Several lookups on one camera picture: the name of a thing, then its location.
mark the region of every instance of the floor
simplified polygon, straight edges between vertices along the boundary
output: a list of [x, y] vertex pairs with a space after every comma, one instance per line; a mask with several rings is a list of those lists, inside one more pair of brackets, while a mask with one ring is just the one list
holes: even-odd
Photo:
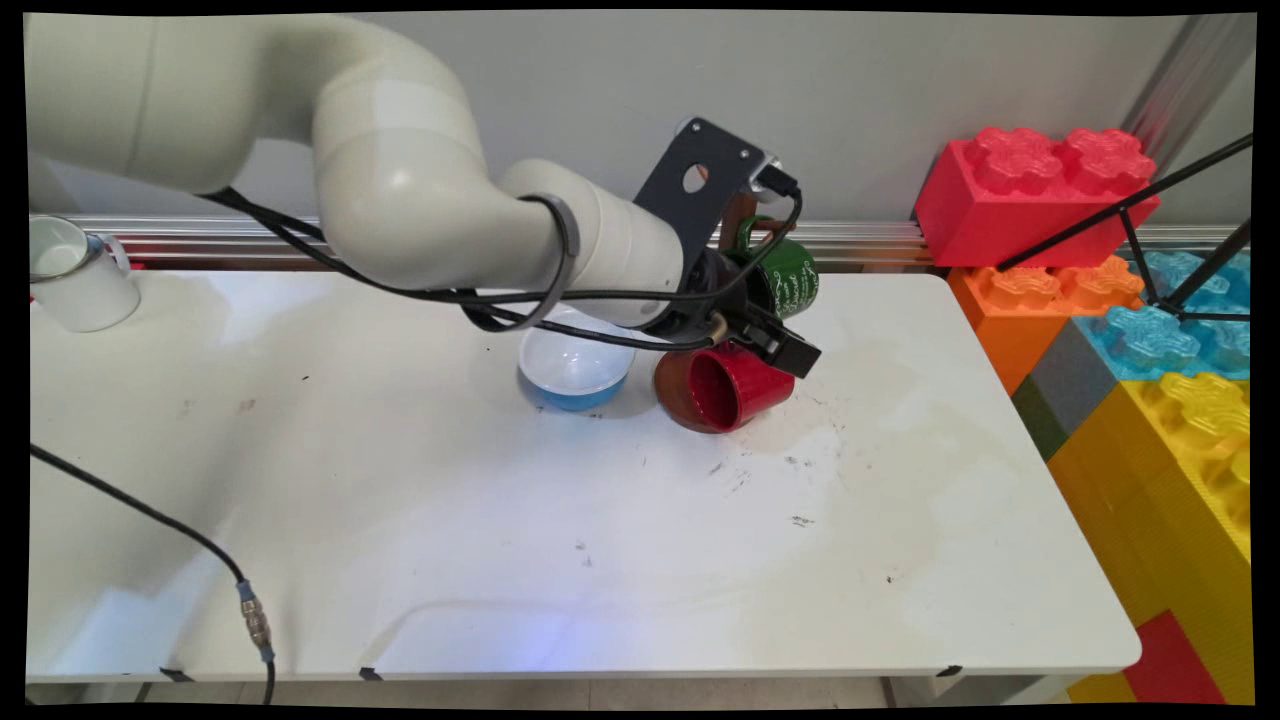
[[[27, 685], [40, 705], [202, 702], [256, 705], [262, 683]], [[705, 680], [439, 680], [280, 683], [276, 705], [463, 710], [809, 710], [886, 707], [878, 678]], [[1070, 702], [1061, 694], [1052, 702]]]

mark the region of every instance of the blue lego brick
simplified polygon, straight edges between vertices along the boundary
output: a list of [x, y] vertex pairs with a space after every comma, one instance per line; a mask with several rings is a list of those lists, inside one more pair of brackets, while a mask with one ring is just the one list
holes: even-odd
[[[1245, 313], [1239, 305], [1192, 306]], [[1158, 380], [1165, 373], [1213, 373], [1249, 379], [1249, 324], [1178, 319], [1151, 306], [1112, 307], [1097, 318], [1071, 318], [1041, 356], [1030, 378], [1070, 437], [1120, 380]]]
[[[1183, 284], [1183, 281], [1204, 261], [1203, 258], [1198, 258], [1190, 252], [1147, 252], [1144, 258], [1147, 259], [1147, 269], [1151, 270], [1151, 282], [1155, 283], [1156, 292], [1161, 297], [1178, 290], [1178, 286]], [[1129, 263], [1129, 266], [1134, 273], [1138, 273], [1135, 263]], [[1229, 297], [1230, 288], [1231, 282], [1226, 277], [1222, 277], [1222, 272], [1220, 270], [1204, 281], [1204, 284], [1199, 290], [1192, 293], [1187, 305], [1198, 305], [1204, 307], [1206, 311], [1210, 311], [1210, 307], [1222, 307], [1231, 302]], [[1143, 301], [1151, 302], [1147, 292], [1143, 292]]]
[[[1228, 305], [1225, 307], [1188, 307], [1192, 311], [1230, 313], [1245, 315], [1248, 307]], [[1199, 357], [1192, 364], [1194, 370], [1216, 373], [1230, 380], [1249, 379], [1249, 323], [1235, 320], [1185, 320], [1184, 333], [1201, 343]]]
[[1158, 380], [1165, 373], [1184, 373], [1201, 351], [1199, 341], [1181, 331], [1178, 318], [1149, 305], [1112, 307], [1106, 315], [1071, 322], [1082, 327], [1116, 380]]
[[1249, 256], [1243, 252], [1236, 252], [1235, 258], [1228, 260], [1226, 265], [1222, 265], [1222, 269], [1219, 270], [1217, 274], [1222, 275], [1226, 278], [1226, 282], [1231, 283], [1230, 290], [1226, 291], [1226, 297], [1248, 311]]

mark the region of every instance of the red mug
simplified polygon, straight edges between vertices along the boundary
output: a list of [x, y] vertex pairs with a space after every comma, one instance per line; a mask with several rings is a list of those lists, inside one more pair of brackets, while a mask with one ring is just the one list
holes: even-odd
[[689, 365], [689, 389], [703, 420], [718, 432], [741, 428], [791, 397], [794, 375], [764, 364], [733, 343], [699, 350]]

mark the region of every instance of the bowl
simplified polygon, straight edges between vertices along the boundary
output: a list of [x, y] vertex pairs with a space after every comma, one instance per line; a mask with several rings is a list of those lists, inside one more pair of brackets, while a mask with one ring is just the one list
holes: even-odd
[[[631, 331], [572, 307], [557, 307], [547, 315], [547, 320], [616, 337], [634, 337]], [[561, 410], [581, 411], [604, 405], [622, 389], [635, 356], [634, 347], [534, 328], [520, 341], [518, 364], [520, 373], [539, 397]]]

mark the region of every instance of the lego stud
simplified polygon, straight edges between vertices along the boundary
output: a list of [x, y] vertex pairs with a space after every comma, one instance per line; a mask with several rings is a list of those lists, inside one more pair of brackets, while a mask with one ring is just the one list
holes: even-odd
[[[1213, 307], [1215, 313], [1247, 315], [1248, 307], [1228, 305]], [[1185, 320], [1183, 332], [1201, 343], [1199, 356], [1222, 373], [1249, 369], [1249, 323], [1235, 320]]]
[[1062, 173], [1052, 150], [1053, 143], [1033, 129], [987, 128], [966, 145], [964, 155], [983, 188], [996, 195], [1042, 195]]
[[1142, 142], [1115, 128], [1074, 129], [1056, 152], [1068, 184], [1088, 195], [1132, 195], [1156, 174], [1156, 161], [1142, 154]]
[[1043, 310], [1057, 297], [1057, 278], [1043, 268], [1012, 268], [1004, 273], [995, 268], [975, 270], [978, 293], [996, 307]]
[[1199, 354], [1199, 342], [1181, 332], [1178, 318], [1149, 305], [1112, 307], [1089, 329], [1111, 357], [1140, 370], [1181, 370]]
[[1212, 373], [1167, 373], [1143, 388], [1143, 401], [1175, 442], [1225, 457], [1249, 443], [1249, 407], [1235, 383]]
[[[1151, 270], [1151, 281], [1156, 283], [1156, 292], [1169, 295], [1178, 286], [1183, 284], [1196, 268], [1204, 260], [1190, 252], [1148, 252], [1147, 269]], [[1230, 282], [1226, 278], [1213, 275], [1204, 281], [1196, 292], [1187, 300], [1188, 307], [1192, 305], [1201, 307], [1217, 307], [1228, 302]]]
[[1226, 516], [1236, 528], [1249, 532], [1249, 450], [1244, 448], [1210, 462], [1204, 484], [1222, 502]]
[[1129, 263], [1119, 255], [1097, 268], [1060, 268], [1053, 275], [1061, 283], [1062, 297], [1087, 310], [1115, 305], [1132, 309], [1142, 295], [1142, 278], [1130, 273]]

